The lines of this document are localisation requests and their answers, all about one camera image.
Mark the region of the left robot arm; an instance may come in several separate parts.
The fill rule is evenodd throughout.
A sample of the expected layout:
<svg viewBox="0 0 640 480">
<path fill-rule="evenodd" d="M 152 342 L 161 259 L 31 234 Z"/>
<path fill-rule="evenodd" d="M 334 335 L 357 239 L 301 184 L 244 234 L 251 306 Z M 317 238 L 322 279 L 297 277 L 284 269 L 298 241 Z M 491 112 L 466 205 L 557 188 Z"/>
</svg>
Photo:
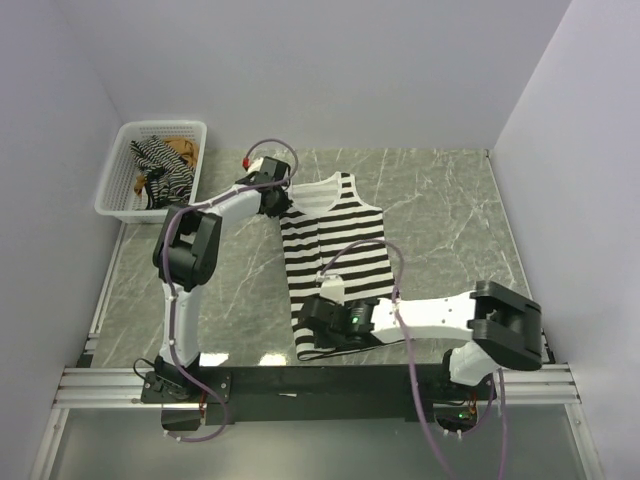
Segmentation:
<svg viewBox="0 0 640 480">
<path fill-rule="evenodd" d="M 193 205 L 169 208 L 153 253 L 164 294 L 163 340 L 155 364 L 175 367 L 164 389 L 176 401 L 193 399 L 200 388 L 198 323 L 203 288 L 212 278 L 223 233 L 235 224 L 284 213 L 286 188 L 296 167 L 269 156 L 247 161 L 247 175 L 223 193 Z"/>
</svg>

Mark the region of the black white striped tank top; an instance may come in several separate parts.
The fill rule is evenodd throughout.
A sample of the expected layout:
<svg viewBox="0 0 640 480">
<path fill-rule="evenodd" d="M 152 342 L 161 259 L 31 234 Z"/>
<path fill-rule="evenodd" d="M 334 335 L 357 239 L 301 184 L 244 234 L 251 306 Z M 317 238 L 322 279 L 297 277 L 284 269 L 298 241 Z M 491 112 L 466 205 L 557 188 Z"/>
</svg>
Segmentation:
<svg viewBox="0 0 640 480">
<path fill-rule="evenodd" d="M 292 205 L 280 217 L 284 264 L 297 359 L 337 356 L 339 347 L 321 348 L 302 326 L 306 297 L 318 294 L 317 275 L 341 277 L 347 301 L 391 297 L 394 275 L 385 239 L 383 211 L 362 200 L 352 173 L 336 172 L 290 190 Z"/>
</svg>

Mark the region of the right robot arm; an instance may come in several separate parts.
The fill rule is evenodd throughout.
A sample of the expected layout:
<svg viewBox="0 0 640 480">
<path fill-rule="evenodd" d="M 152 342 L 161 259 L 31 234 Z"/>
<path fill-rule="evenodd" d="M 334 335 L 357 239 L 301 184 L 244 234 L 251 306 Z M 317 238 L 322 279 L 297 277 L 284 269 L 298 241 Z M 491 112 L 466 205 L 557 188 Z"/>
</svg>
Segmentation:
<svg viewBox="0 0 640 480">
<path fill-rule="evenodd" d="M 351 353 L 409 340 L 448 339 L 463 345 L 443 357 L 439 387 L 460 399 L 499 368 L 536 371 L 542 359 L 542 309 L 493 281 L 449 297 L 402 300 L 346 299 L 342 278 L 322 279 L 320 292 L 304 299 L 298 324 L 312 332 L 324 353 Z"/>
</svg>

